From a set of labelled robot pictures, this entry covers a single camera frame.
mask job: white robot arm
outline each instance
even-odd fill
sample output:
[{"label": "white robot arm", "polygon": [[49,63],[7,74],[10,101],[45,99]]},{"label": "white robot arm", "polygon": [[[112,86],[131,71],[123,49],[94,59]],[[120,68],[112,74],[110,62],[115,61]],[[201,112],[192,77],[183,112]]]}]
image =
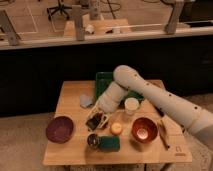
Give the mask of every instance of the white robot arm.
[{"label": "white robot arm", "polygon": [[145,81],[129,66],[118,66],[113,76],[114,82],[98,99],[104,112],[115,111],[128,90],[136,91],[213,150],[213,113]]}]

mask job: white object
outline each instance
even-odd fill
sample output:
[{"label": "white object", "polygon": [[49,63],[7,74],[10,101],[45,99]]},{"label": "white object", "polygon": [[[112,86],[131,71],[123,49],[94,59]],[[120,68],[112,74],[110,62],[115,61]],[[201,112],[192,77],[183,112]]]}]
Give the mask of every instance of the white object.
[{"label": "white object", "polygon": [[[120,89],[126,88],[140,93],[163,113],[166,113],[178,124],[183,125],[189,133],[213,150],[213,113],[145,81],[136,70],[129,66],[118,66],[114,70],[113,76]],[[111,99],[116,96],[117,92],[114,92],[111,94]]]},{"label": "white object", "polygon": [[121,88],[113,81],[106,91],[98,98],[98,107],[105,113],[113,113],[127,93],[128,91],[126,89]]},{"label": "white object", "polygon": [[126,114],[133,115],[139,108],[139,102],[136,98],[130,97],[125,100],[124,106]]},{"label": "white object", "polygon": [[85,94],[82,94],[80,96],[80,106],[83,107],[83,108],[87,108],[89,107],[90,105],[92,104],[92,98],[85,95]]},{"label": "white object", "polygon": [[94,31],[95,31],[94,26],[91,24],[88,24],[85,28],[86,34],[94,34]]},{"label": "white object", "polygon": [[120,27],[113,27],[112,32],[114,34],[120,34],[121,33],[121,28]]}]

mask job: bowl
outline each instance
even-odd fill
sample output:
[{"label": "bowl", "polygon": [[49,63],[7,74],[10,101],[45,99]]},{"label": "bowl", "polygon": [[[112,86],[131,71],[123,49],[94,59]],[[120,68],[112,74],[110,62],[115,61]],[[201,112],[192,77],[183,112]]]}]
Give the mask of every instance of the bowl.
[{"label": "bowl", "polygon": [[133,122],[132,135],[140,143],[149,143],[157,137],[158,128],[151,119],[141,117]]},{"label": "bowl", "polygon": [[46,128],[47,139],[54,143],[65,143],[71,138],[73,127],[73,121],[69,117],[56,117]]}]

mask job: chair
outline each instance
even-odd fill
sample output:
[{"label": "chair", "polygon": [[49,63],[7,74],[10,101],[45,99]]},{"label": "chair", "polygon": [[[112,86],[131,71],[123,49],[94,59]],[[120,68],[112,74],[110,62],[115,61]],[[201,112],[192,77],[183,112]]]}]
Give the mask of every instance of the chair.
[{"label": "chair", "polygon": [[51,21],[51,16],[53,16],[56,12],[60,12],[60,14],[65,14],[66,19],[69,20],[70,16],[66,9],[72,9],[72,7],[65,6],[63,3],[61,3],[60,0],[58,0],[58,5],[55,7],[47,8],[47,14],[48,14],[48,19]]}]

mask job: green plastic crate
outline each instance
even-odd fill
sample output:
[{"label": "green plastic crate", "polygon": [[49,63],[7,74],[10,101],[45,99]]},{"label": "green plastic crate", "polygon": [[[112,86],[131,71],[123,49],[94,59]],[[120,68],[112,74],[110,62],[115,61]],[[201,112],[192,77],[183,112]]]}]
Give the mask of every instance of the green plastic crate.
[{"label": "green plastic crate", "polygon": [[[107,89],[109,84],[113,81],[113,73],[112,72],[98,72],[96,73],[95,78],[95,101],[98,97]],[[138,99],[140,102],[144,99],[140,94],[130,91],[126,97],[124,97],[123,101],[126,98],[134,97]]]}]

